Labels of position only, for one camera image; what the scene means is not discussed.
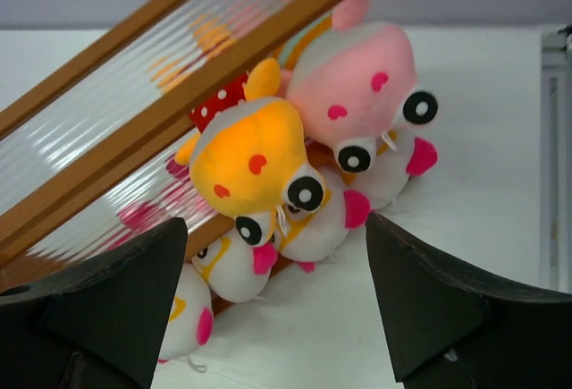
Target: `orange plush toy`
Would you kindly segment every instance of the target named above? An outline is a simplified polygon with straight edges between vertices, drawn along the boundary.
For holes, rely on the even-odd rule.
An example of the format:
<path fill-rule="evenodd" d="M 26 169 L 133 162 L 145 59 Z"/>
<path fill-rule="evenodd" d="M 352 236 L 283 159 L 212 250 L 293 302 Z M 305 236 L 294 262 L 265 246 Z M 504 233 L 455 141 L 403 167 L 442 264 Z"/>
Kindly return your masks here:
<path fill-rule="evenodd" d="M 175 161 L 188 165 L 205 201 L 251 246 L 265 245 L 275 221 L 288 231 L 283 204 L 315 212 L 324 201 L 324 178 L 307 160 L 298 111 L 283 98 L 280 66 L 267 59 L 244 88 L 246 103 L 219 113 L 195 134 Z"/>

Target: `plush toy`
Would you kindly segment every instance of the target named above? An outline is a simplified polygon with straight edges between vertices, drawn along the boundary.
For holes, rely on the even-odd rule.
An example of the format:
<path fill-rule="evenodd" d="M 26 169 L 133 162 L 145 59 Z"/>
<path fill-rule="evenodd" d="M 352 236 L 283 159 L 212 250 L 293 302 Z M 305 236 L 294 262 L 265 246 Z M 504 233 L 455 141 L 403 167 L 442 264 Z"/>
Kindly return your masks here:
<path fill-rule="evenodd" d="M 285 98 L 300 113 L 307 136 L 332 149 L 339 166 L 361 173 L 374 165 L 377 139 L 426 125 L 437 100 L 418 86 L 406 32 L 385 22 L 360 23 L 370 0 L 344 0 L 332 13 L 332 32 L 282 72 Z"/>
<path fill-rule="evenodd" d="M 397 198 L 410 177 L 421 176 L 438 160 L 435 147 L 412 131 L 390 131 L 389 136 L 397 150 L 391 151 L 385 141 L 378 139 L 374 165 L 364 173 L 342 171 L 332 151 L 317 142 L 307 147 L 308 160 L 314 167 L 337 168 L 344 183 L 366 195 L 372 208 L 379 210 Z"/>
<path fill-rule="evenodd" d="M 323 205 L 314 214 L 286 206 L 290 232 L 277 233 L 274 246 L 304 271 L 312 272 L 315 263 L 328 257 L 346 238 L 350 230 L 366 223 L 371 206 L 367 197 L 348 189 L 341 177 L 327 166 L 319 168 L 325 178 Z"/>
<path fill-rule="evenodd" d="M 201 250 L 192 263 L 219 297 L 244 302 L 264 289 L 277 258 L 271 243 L 252 248 L 231 230 Z"/>
<path fill-rule="evenodd" d="M 164 333 L 159 362 L 190 355 L 204 346 L 213 330 L 211 293 L 192 264 L 183 264 Z"/>
<path fill-rule="evenodd" d="M 307 161 L 304 129 L 298 111 L 272 97 L 280 77 L 264 66 L 251 73 L 244 88 L 247 103 L 219 113 L 175 155 L 189 165 L 190 179 L 205 201 L 235 220 L 242 239 L 251 246 L 266 244 L 276 217 L 288 230 L 282 204 L 308 212 L 324 201 L 324 179 Z"/>

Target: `wooden frame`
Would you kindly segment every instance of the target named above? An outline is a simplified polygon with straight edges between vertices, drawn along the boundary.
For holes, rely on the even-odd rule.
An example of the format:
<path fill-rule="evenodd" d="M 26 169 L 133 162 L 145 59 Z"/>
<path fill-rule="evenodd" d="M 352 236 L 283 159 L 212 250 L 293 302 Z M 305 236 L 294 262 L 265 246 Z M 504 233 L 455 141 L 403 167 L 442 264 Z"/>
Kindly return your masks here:
<path fill-rule="evenodd" d="M 151 0 L 138 9 L 4 110 L 0 137 L 5 138 L 186 1 Z M 39 264 L 41 259 L 35 258 L 36 264 L 29 268 L 30 259 L 18 264 L 17 258 L 187 133 L 192 128 L 186 115 L 191 108 L 339 1 L 292 1 L 1 215 L 0 266 L 8 265 L 11 274 L 18 275 L 12 284 L 65 266 L 48 259 Z M 220 215 L 200 225 L 189 236 L 187 258 L 231 228 L 232 220 Z"/>

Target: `clear plastic sheet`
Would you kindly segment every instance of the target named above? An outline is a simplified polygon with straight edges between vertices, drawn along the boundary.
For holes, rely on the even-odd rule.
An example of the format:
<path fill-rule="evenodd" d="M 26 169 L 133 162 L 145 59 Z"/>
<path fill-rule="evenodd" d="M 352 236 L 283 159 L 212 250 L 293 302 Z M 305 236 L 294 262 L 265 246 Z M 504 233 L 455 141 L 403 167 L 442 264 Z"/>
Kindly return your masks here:
<path fill-rule="evenodd" d="M 199 47 L 197 30 L 216 23 L 234 37 L 246 34 L 291 0 L 189 0 L 112 60 L 23 124 L 0 146 L 3 161 L 0 211 L 97 145 L 161 96 L 157 71 L 168 60 L 169 80 L 192 74 L 215 56 Z M 75 261 L 110 249 L 158 224 L 182 216 L 192 232 L 215 213 L 172 155 L 174 143 L 27 253 Z"/>

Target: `pink ear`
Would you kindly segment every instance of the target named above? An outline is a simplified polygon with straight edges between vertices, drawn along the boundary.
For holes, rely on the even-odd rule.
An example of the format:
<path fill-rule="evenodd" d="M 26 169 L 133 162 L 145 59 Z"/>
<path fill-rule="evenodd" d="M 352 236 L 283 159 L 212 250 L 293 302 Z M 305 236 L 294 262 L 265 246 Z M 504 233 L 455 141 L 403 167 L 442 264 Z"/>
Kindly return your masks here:
<path fill-rule="evenodd" d="M 367 16 L 372 0 L 342 0 L 332 11 L 332 28 L 345 31 L 361 24 Z"/>
<path fill-rule="evenodd" d="M 290 86 L 290 79 L 292 79 L 292 70 L 282 69 L 281 71 L 280 88 L 278 89 L 277 97 L 286 97 L 286 92 Z"/>

